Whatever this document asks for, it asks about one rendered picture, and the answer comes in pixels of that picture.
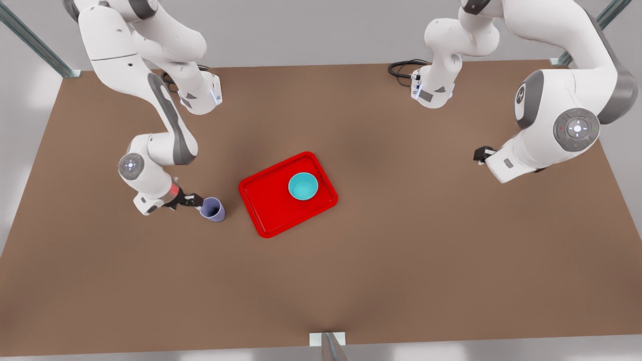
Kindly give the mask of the teal bowl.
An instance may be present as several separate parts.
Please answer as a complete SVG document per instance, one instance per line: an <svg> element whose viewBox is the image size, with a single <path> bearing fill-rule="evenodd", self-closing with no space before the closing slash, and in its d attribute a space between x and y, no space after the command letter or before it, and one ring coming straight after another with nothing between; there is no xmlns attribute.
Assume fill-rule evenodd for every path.
<svg viewBox="0 0 642 361"><path fill-rule="evenodd" d="M287 189L294 199L307 201L318 192L318 180L314 174L297 173L289 179Z"/></svg>

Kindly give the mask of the red tray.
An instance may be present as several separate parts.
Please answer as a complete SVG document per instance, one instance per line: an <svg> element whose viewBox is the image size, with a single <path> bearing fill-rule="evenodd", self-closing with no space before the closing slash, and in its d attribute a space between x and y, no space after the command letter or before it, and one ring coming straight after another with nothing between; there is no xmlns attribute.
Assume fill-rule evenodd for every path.
<svg viewBox="0 0 642 361"><path fill-rule="evenodd" d="M309 173L317 184L307 200L293 196L291 179ZM310 151L287 158L243 179L238 191L257 233L263 238L279 235L287 229L321 214L337 204L339 195L316 155Z"/></svg>

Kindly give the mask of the silver frame post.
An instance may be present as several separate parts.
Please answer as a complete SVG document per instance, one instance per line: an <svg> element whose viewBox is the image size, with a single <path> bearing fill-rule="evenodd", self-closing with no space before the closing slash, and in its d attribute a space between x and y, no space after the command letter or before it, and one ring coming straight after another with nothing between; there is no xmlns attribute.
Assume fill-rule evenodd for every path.
<svg viewBox="0 0 642 361"><path fill-rule="evenodd" d="M577 16L568 20L568 25L573 26L572 34L568 36L569 40L564 39L564 43L559 45L564 49L564 53L550 59L550 64L561 67L575 62L580 68L592 68L600 66L603 58L606 63L617 63L603 30L631 2L633 0L611 0L596 18L585 10L578 11Z"/></svg>
<svg viewBox="0 0 642 361"><path fill-rule="evenodd" d="M345 332L323 332L310 333L309 346L319 346L321 349L321 361L349 361L346 352Z"/></svg>
<svg viewBox="0 0 642 361"><path fill-rule="evenodd" d="M51 50L12 10L0 0L0 22L11 30L23 43L41 57L58 75L63 78L78 78L79 69L71 69L58 55Z"/></svg>

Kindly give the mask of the purple cup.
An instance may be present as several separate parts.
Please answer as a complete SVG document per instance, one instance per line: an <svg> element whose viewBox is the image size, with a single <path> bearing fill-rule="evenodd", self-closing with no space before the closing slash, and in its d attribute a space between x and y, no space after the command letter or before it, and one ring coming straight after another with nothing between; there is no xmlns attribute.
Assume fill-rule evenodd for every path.
<svg viewBox="0 0 642 361"><path fill-rule="evenodd" d="M207 220L220 223L225 220L226 211L218 198L209 197L203 199L200 215Z"/></svg>

